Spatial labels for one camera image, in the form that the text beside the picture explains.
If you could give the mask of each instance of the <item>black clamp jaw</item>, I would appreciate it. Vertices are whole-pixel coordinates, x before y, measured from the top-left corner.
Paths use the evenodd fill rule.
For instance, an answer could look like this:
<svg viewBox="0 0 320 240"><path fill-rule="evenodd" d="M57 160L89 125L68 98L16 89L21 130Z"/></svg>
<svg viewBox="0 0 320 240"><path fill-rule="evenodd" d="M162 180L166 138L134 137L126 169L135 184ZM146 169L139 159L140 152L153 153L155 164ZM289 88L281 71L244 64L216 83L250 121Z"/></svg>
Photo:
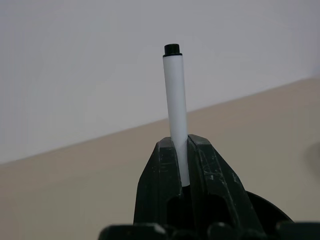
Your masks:
<svg viewBox="0 0 320 240"><path fill-rule="evenodd" d="M294 223L244 189L211 143L189 135L190 186L182 187L170 137L159 141L140 177L133 225L106 227L99 240L319 240L319 223Z"/></svg>

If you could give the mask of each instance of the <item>white marker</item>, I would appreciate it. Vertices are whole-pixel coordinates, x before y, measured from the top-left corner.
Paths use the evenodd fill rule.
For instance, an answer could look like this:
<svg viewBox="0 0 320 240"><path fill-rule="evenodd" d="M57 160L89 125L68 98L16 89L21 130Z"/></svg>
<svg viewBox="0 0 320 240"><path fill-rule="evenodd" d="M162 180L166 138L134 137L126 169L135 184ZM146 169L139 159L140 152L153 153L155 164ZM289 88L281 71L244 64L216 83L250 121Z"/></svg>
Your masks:
<svg viewBox="0 0 320 240"><path fill-rule="evenodd" d="M187 155L187 108L184 61L178 44L164 46L163 69L170 135L178 158L182 187L190 185Z"/></svg>

